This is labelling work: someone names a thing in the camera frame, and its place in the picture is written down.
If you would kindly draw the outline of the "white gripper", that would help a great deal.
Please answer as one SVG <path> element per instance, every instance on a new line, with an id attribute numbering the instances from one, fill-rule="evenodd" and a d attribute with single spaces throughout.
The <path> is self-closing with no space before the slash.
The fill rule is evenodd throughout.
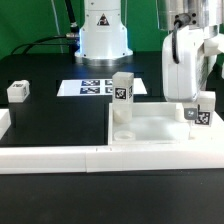
<path id="1" fill-rule="evenodd" d="M 163 93 L 168 102 L 193 102 L 208 77 L 203 30 L 185 27 L 177 31 L 178 64 L 172 57 L 172 37 L 165 38 L 162 48 Z M 198 109 L 185 108 L 184 118 L 196 120 Z"/>

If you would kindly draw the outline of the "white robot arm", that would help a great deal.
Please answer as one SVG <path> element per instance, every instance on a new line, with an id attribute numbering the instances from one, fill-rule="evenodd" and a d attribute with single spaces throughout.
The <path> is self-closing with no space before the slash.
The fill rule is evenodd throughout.
<path id="1" fill-rule="evenodd" d="M 121 22 L 121 0 L 84 0 L 79 31 L 81 63 L 112 65 L 133 55 Z M 224 53 L 224 0 L 156 0 L 158 27 L 168 33 L 162 45 L 163 93 L 180 103 L 184 118 L 199 120 L 215 110 L 215 95 L 203 90 L 217 55 Z"/>

